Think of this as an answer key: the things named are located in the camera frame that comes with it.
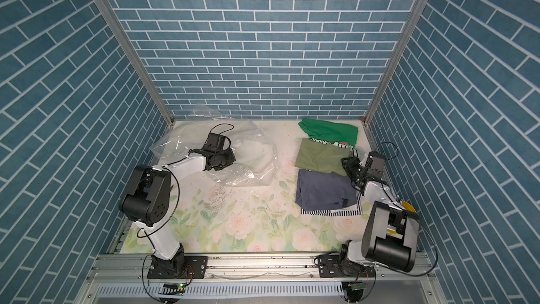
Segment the black white striped garment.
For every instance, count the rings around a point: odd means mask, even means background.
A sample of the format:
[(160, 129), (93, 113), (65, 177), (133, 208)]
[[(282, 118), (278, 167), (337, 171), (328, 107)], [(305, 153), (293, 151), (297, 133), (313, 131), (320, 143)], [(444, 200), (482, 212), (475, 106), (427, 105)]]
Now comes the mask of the black white striped garment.
[(309, 138), (310, 141), (313, 141), (313, 142), (317, 142), (317, 143), (320, 143), (320, 144), (331, 144), (333, 146), (336, 146), (338, 148), (343, 148), (343, 149), (354, 149), (354, 146), (348, 144), (348, 143), (342, 143), (342, 142), (327, 142), (327, 141), (324, 141), (324, 140), (320, 140), (320, 139), (313, 139), (313, 138)]

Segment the clear plastic vacuum bag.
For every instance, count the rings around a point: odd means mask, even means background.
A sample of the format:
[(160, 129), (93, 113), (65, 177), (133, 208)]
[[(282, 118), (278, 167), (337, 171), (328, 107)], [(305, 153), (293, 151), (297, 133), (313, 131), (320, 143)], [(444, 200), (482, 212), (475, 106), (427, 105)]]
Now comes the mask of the clear plastic vacuum bag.
[(177, 122), (150, 150), (161, 163), (173, 164), (191, 149), (202, 149), (210, 133), (224, 138), (224, 150), (232, 152), (235, 161), (212, 169), (209, 177), (228, 187), (271, 184), (278, 170), (276, 146), (262, 126), (251, 120), (199, 109), (186, 121)]

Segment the navy blue garment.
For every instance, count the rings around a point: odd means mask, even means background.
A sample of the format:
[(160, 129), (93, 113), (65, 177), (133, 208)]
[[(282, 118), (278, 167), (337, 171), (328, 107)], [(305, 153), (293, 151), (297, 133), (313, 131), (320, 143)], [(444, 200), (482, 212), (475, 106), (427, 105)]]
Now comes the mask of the navy blue garment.
[(295, 202), (305, 211), (334, 211), (358, 201), (357, 190), (347, 176), (299, 170)]

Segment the olive green garment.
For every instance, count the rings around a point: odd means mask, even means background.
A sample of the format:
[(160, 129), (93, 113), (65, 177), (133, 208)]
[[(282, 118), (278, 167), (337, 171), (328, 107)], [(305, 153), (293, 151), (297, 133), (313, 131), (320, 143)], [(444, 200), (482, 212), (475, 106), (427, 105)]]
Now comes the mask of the olive green garment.
[(352, 150), (349, 148), (302, 139), (295, 167), (318, 173), (335, 173), (345, 177), (347, 174), (341, 160), (351, 155)]

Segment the blue white striped garment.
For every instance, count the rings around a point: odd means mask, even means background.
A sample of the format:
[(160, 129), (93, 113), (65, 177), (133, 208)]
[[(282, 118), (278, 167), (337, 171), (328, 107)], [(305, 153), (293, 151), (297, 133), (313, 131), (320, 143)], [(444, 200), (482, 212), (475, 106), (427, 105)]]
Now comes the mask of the blue white striped garment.
[(361, 197), (362, 195), (357, 192), (357, 201), (355, 204), (337, 210), (323, 210), (323, 211), (306, 211), (301, 210), (302, 215), (324, 216), (324, 217), (348, 217), (348, 216), (360, 216), (363, 211), (361, 209)]

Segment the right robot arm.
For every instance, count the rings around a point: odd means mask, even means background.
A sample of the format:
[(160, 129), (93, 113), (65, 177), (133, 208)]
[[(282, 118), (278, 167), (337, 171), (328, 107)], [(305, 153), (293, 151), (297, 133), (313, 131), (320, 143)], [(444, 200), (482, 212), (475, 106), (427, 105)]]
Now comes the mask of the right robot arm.
[(353, 187), (371, 206), (362, 238), (342, 245), (337, 265), (347, 276), (361, 271), (364, 261), (400, 272), (412, 271), (416, 261), (420, 220), (383, 180), (385, 162), (386, 157), (376, 151), (368, 154), (365, 164), (357, 157), (342, 160)]

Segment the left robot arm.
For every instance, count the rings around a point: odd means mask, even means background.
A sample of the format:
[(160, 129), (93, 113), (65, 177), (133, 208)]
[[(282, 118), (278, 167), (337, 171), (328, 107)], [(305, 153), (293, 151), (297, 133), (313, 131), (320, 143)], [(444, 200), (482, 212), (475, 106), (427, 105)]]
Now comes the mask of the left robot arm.
[(153, 253), (149, 279), (195, 277), (184, 256), (184, 247), (174, 238), (169, 225), (177, 209), (170, 205), (171, 192), (186, 177), (208, 170), (220, 171), (235, 161), (231, 140), (221, 133), (209, 132), (203, 147), (189, 150), (184, 158), (161, 166), (135, 167), (119, 209), (139, 228), (137, 236), (150, 241)]

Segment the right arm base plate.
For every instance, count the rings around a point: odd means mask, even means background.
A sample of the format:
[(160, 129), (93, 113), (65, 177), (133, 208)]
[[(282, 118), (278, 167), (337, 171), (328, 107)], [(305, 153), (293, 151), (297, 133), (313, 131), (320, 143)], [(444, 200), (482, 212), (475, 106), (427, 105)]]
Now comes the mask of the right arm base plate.
[(358, 264), (341, 258), (337, 254), (323, 254), (316, 256), (314, 264), (319, 270), (321, 278), (374, 278), (376, 271), (372, 264)]

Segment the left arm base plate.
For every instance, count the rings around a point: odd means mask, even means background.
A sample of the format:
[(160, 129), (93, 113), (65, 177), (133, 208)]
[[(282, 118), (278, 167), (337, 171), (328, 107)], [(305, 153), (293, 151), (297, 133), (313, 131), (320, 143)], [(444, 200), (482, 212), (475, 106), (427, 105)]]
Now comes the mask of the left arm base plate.
[(147, 274), (150, 280), (203, 279), (208, 265), (207, 256), (176, 256), (172, 260), (162, 260), (151, 256), (152, 262)]

